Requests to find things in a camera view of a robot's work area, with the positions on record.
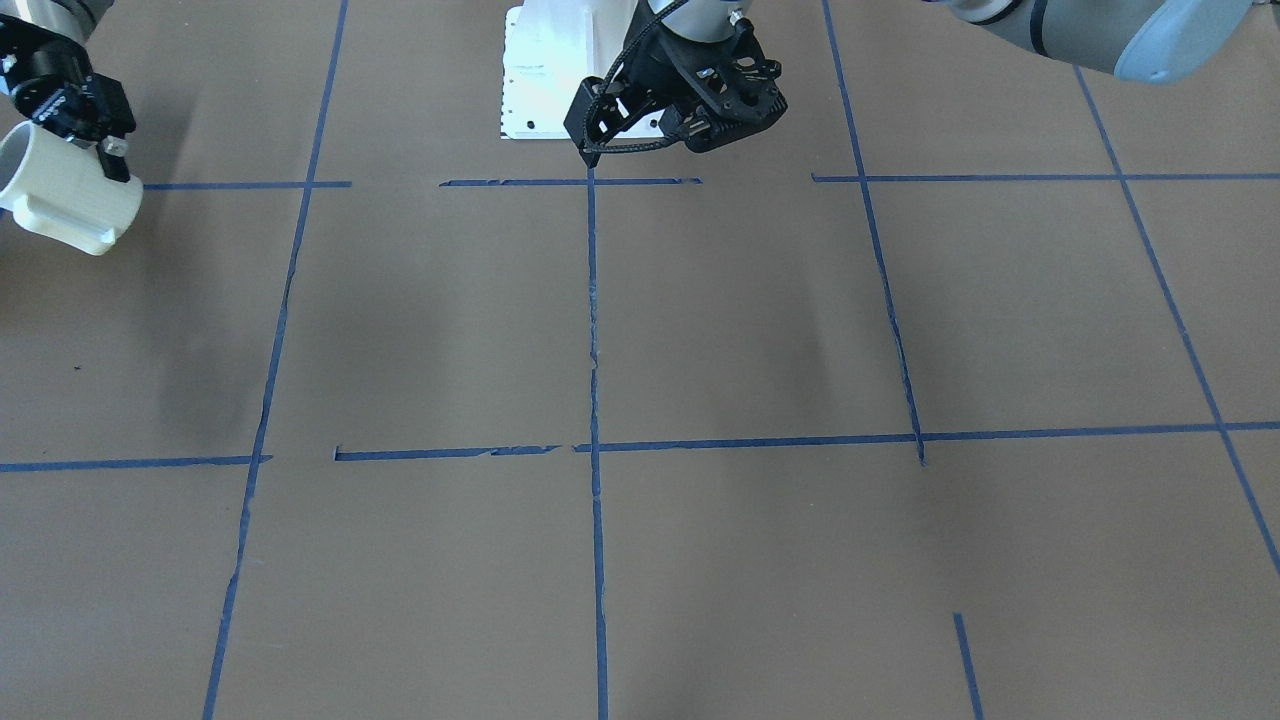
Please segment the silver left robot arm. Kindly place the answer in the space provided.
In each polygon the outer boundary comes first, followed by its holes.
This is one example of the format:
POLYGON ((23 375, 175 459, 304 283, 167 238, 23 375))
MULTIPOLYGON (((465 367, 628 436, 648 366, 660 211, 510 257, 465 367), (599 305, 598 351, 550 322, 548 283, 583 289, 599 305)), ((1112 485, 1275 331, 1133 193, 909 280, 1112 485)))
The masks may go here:
MULTIPOLYGON (((1028 53, 1144 85, 1196 73, 1236 32, 1249 1, 943 1, 960 22, 1028 53)), ((620 53, 635 77, 776 78, 746 19, 748 1, 640 1, 620 53)))

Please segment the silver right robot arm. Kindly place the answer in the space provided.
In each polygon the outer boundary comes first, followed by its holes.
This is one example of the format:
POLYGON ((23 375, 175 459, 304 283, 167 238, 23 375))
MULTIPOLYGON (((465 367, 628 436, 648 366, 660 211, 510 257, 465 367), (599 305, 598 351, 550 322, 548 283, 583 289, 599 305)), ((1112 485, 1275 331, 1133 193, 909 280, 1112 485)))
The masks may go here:
POLYGON ((3 94, 33 126, 92 149, 110 181, 132 179, 137 120, 123 83, 97 72, 87 44, 113 1, 3 1, 3 94))

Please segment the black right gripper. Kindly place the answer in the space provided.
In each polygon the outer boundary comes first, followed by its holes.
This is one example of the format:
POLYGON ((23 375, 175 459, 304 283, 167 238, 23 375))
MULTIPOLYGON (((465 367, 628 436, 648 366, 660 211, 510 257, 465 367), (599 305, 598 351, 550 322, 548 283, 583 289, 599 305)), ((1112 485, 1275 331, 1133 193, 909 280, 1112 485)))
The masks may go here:
POLYGON ((32 124, 70 142, 99 143, 109 181, 132 179, 125 137, 137 129, 123 85, 97 73, 88 18, 4 18, 3 94, 32 124))

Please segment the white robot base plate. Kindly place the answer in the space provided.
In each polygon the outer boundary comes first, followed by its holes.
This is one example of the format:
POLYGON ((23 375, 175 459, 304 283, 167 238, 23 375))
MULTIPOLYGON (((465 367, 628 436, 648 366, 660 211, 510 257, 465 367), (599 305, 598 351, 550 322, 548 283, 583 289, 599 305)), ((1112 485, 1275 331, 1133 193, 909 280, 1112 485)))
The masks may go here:
POLYGON ((567 140, 580 82, 623 47, 635 1, 524 1, 504 18, 500 137, 567 140))

